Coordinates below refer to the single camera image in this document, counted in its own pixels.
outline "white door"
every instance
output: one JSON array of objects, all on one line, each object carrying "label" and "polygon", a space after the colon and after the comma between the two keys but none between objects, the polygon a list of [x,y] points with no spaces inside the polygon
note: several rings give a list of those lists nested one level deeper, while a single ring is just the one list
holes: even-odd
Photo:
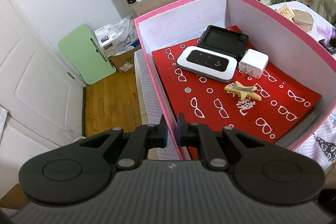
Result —
[{"label": "white door", "polygon": [[58,147],[7,117],[0,143],[0,198],[19,182],[18,174],[26,161]]},{"label": "white door", "polygon": [[65,145],[82,135],[82,104],[80,82],[42,47],[10,1],[0,0],[0,105],[31,131]]}]

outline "metal clip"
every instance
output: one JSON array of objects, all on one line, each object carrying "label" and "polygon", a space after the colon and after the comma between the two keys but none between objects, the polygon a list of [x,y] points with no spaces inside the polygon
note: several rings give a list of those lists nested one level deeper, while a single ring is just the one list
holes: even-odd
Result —
[{"label": "metal clip", "polygon": [[235,90],[242,90],[242,91],[245,91],[245,92],[253,93],[253,88],[254,87],[250,86],[248,88],[241,88],[239,86],[233,85],[232,88],[235,89]]}]

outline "green seat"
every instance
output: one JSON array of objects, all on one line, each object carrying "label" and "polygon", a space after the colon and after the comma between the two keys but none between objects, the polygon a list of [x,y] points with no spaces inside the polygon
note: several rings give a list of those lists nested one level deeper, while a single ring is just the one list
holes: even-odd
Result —
[{"label": "green seat", "polygon": [[78,69],[87,84],[94,84],[116,72],[87,25],[79,26],[59,41],[58,49]]}]

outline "pink box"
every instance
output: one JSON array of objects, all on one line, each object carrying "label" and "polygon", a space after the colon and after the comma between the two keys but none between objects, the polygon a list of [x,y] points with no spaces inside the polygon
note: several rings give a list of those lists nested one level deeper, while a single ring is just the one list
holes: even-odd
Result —
[{"label": "pink box", "polygon": [[179,0],[136,18],[135,26],[180,159],[189,159],[189,155],[185,148],[177,145],[177,123],[155,68],[152,51],[200,37],[208,25],[237,25],[248,34],[256,49],[267,54],[280,70],[322,95],[315,105],[316,118],[300,134],[296,133],[287,146],[291,150],[297,148],[336,106],[336,60],[333,56],[300,27],[257,0]]}]

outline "yellow star hair clip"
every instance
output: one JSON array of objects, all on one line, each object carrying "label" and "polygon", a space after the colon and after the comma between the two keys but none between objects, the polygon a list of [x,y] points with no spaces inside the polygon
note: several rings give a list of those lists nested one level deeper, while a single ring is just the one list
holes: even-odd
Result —
[{"label": "yellow star hair clip", "polygon": [[245,100],[246,97],[250,99],[255,99],[261,101],[261,97],[256,94],[254,91],[257,89],[256,86],[244,86],[238,81],[235,82],[235,85],[227,85],[224,90],[232,92],[240,97],[241,100]]}]

